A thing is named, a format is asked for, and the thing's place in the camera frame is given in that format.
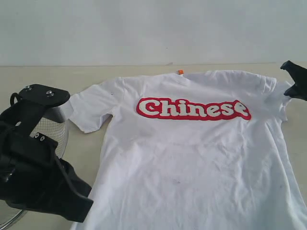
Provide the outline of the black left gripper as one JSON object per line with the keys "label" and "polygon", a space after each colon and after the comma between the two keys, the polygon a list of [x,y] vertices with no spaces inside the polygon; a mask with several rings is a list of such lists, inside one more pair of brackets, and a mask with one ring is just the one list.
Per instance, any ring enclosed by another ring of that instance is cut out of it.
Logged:
{"label": "black left gripper", "polygon": [[13,105],[0,115],[0,198],[16,209],[82,223],[94,203],[91,186],[56,156],[55,140],[30,136],[41,118],[58,115],[56,107],[40,105]]}

